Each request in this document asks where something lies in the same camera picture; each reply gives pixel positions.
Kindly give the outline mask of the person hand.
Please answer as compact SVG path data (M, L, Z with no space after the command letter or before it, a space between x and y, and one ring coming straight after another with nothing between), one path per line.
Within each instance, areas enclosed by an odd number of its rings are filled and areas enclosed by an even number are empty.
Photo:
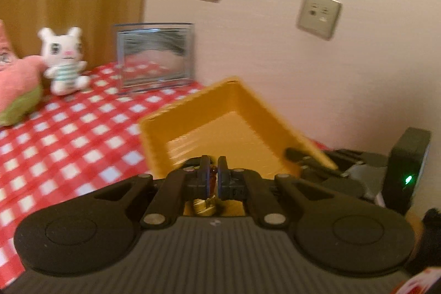
M406 265L407 271L417 275L429 267L440 267L440 210L429 209L423 219L408 211L406 220L415 234L415 245Z

